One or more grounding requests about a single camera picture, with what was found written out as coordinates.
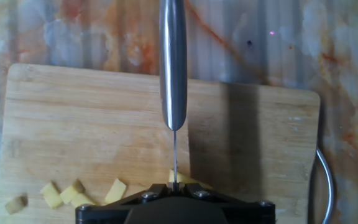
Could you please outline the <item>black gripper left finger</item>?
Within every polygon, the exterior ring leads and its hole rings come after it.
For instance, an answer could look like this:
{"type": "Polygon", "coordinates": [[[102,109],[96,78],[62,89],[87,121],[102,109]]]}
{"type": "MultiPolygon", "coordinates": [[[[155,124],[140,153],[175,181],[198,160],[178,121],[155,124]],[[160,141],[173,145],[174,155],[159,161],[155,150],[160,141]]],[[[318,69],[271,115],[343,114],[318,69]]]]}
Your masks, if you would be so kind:
{"type": "Polygon", "coordinates": [[[97,224],[105,222],[124,223],[130,212],[151,202],[171,196],[175,184],[152,184],[148,189],[120,199],[117,202],[97,206],[86,203],[76,207],[76,224],[97,224]]]}

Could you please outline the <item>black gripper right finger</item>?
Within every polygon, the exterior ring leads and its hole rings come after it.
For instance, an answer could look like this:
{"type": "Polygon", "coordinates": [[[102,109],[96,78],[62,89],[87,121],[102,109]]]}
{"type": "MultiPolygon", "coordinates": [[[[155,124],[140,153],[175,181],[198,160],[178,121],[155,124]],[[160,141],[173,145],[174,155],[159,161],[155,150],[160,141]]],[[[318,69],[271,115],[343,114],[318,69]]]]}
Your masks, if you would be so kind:
{"type": "Polygon", "coordinates": [[[245,202],[200,184],[176,184],[176,195],[186,198],[179,217],[186,223],[275,224],[275,204],[270,201],[245,202]]]}

